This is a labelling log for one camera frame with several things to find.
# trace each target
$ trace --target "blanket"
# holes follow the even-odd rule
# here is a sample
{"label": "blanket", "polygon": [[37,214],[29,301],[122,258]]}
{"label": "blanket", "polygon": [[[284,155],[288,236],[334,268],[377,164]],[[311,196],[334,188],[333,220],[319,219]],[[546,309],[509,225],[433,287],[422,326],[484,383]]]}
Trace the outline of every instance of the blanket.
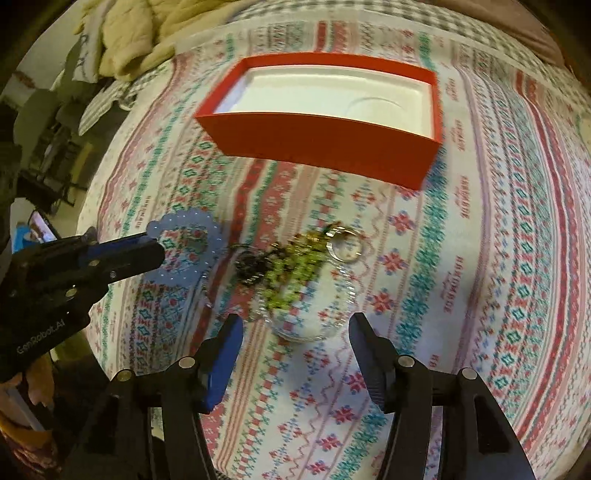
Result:
{"label": "blanket", "polygon": [[132,81],[172,57],[179,38],[217,27],[255,1],[92,0],[76,29],[83,53],[74,76]]}
{"label": "blanket", "polygon": [[[478,370],[537,477],[556,479],[591,432],[590,161],[577,127],[589,97],[563,70],[541,73],[538,67],[548,67],[523,45],[476,20],[406,0],[357,1],[389,15],[351,12],[350,2],[327,0],[337,11],[317,0],[273,2],[272,15],[261,15],[269,3],[258,3],[241,14],[249,20],[175,56],[113,139],[79,231],[96,225],[107,241],[188,207],[211,212],[228,242],[261,248],[336,220],[352,225],[367,242],[353,264],[356,308],[431,368]],[[243,56],[315,50],[437,72],[446,135],[422,191],[227,157],[194,121],[211,88]],[[163,243],[174,258],[178,235],[169,232]],[[247,319],[252,292],[236,285],[226,260],[211,275],[213,309],[195,288],[141,277],[112,285],[86,332],[109,376],[121,368],[160,371],[215,335],[228,313]],[[330,318],[333,298],[323,292],[320,284],[306,294],[288,321],[309,320],[323,308]],[[312,318],[326,321],[324,313]],[[345,329],[298,345],[264,322],[246,324],[226,393],[203,418],[223,474],[357,480],[379,470],[392,418],[372,405]],[[436,411],[429,480],[437,475],[440,435]]]}

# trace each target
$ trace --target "metal ring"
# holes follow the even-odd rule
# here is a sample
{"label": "metal ring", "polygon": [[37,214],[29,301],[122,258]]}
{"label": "metal ring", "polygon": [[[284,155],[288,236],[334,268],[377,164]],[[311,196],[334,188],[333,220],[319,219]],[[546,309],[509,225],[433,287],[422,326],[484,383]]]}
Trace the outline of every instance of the metal ring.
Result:
{"label": "metal ring", "polygon": [[336,253],[335,253],[335,246],[333,245],[332,239],[335,238],[336,236],[339,235],[352,235],[352,236],[358,236],[361,237],[361,235],[359,234],[359,232],[357,230],[353,230],[350,227],[347,226],[335,226],[332,227],[330,230],[328,230],[326,232],[326,236],[329,237],[329,240],[327,240],[326,242],[326,249],[329,252],[329,255],[334,258],[336,261],[339,261],[341,263],[353,263],[356,262],[359,257],[361,257],[361,255],[363,254],[363,243],[360,241],[359,245],[361,246],[360,250],[358,252],[355,252],[355,256],[349,260],[340,258]]}
{"label": "metal ring", "polygon": [[126,369],[117,374],[117,380],[120,382],[127,382],[128,380],[131,380],[131,377],[133,376],[134,373],[131,370]]}
{"label": "metal ring", "polygon": [[462,369],[462,375],[464,376],[464,378],[467,378],[468,380],[475,380],[478,378],[478,374],[476,373],[476,370],[474,370],[472,368]]}
{"label": "metal ring", "polygon": [[180,368],[191,368],[195,365],[195,359],[192,356],[184,356],[178,361]]}

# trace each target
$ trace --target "beige blanket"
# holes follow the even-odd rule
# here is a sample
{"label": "beige blanket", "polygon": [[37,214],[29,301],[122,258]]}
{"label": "beige blanket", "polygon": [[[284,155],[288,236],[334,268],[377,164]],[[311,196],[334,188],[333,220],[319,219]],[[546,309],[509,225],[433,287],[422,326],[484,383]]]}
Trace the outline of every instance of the beige blanket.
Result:
{"label": "beige blanket", "polygon": [[[102,38],[105,51],[99,74],[131,81],[174,55],[174,43],[217,27],[256,0],[115,0],[105,15]],[[77,32],[94,8],[87,4]]]}

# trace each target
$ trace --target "patterned bedsheet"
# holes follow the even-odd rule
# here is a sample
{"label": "patterned bedsheet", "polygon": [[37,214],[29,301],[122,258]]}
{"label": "patterned bedsheet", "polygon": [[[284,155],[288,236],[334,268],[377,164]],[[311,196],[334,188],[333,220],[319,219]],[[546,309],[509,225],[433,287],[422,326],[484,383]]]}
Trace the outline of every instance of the patterned bedsheet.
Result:
{"label": "patterned bedsheet", "polygon": [[[177,56],[139,94],[89,189],[79,231],[96,225],[105,241],[189,206],[211,211],[227,241],[258,247],[333,220],[353,225],[368,246],[352,272],[357,309],[432,368],[478,370],[537,477],[558,477],[590,436],[591,157],[577,130],[588,98],[567,74],[544,74],[420,18],[280,3],[272,15],[246,20],[243,12],[243,21]],[[388,2],[392,11],[408,4]],[[425,16],[441,10],[421,7]],[[494,41],[507,37],[498,32]],[[303,50],[382,56],[437,72],[445,141],[421,192],[228,158],[193,121],[237,59]],[[179,248],[174,235],[165,244],[173,254]],[[217,332],[228,312],[248,317],[251,292],[236,285],[228,259],[210,290],[213,311],[194,289],[141,278],[113,285],[87,329],[106,372],[164,369]],[[299,302],[292,314],[307,310]],[[262,322],[246,324],[227,394],[203,418],[215,467],[265,480],[376,475],[390,422],[370,402],[345,332],[298,345]],[[435,411],[429,479],[440,422]]]}

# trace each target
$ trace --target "bead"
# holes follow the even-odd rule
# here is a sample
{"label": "bead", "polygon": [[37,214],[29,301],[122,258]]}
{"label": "bead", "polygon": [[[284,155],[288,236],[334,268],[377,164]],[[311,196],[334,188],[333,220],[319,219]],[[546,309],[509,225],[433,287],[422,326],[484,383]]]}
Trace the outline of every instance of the bead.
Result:
{"label": "bead", "polygon": [[199,222],[199,220],[203,219],[203,211],[196,208],[191,208],[187,212],[187,221],[189,225],[195,225]]}
{"label": "bead", "polygon": [[177,227],[177,217],[173,213],[167,213],[160,220],[160,224],[164,230],[173,230]]}
{"label": "bead", "polygon": [[[327,260],[325,252],[325,234],[315,230],[295,235],[284,246],[271,244],[257,261],[256,268],[265,285],[258,295],[265,299],[263,303],[267,308],[288,309],[290,304],[299,300],[300,289],[317,278],[320,265]],[[244,283],[244,272],[239,272],[238,276]]]}
{"label": "bead", "polygon": [[186,225],[187,224],[187,215],[189,212],[187,210],[179,210],[177,212],[177,222],[179,225]]}
{"label": "bead", "polygon": [[154,239],[158,239],[162,231],[163,228],[160,225],[160,222],[157,220],[152,220],[146,228],[146,233],[148,234],[148,236]]}

